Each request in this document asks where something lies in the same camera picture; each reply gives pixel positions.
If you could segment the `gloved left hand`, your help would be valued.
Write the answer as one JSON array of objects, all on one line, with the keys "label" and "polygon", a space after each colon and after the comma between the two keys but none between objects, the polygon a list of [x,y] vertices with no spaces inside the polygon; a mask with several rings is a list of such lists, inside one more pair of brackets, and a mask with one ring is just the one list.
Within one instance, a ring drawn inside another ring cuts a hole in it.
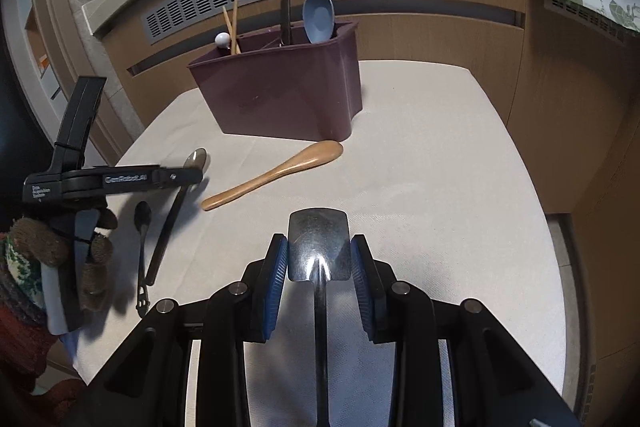
[{"label": "gloved left hand", "polygon": [[[98,312],[105,307],[107,267],[114,253],[110,239],[93,233],[79,277],[80,307]],[[23,217],[1,235],[1,303],[29,326],[46,325],[40,265],[56,268],[70,255],[64,239],[43,223]]]}]

